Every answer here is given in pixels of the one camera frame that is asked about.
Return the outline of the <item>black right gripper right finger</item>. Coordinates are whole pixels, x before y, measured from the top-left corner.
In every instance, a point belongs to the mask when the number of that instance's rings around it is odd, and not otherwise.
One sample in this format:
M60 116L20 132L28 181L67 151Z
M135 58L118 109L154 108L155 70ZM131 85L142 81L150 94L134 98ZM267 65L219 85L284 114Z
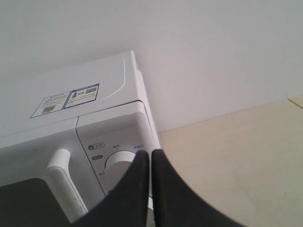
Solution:
M157 227L242 227L199 197L162 149L151 153L151 185Z

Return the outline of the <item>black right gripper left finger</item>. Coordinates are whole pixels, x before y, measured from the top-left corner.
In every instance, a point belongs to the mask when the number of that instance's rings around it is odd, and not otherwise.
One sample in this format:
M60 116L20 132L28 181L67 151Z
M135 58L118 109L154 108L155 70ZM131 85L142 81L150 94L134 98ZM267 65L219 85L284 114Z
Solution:
M149 155L140 150L114 189L72 227L145 227L149 197Z

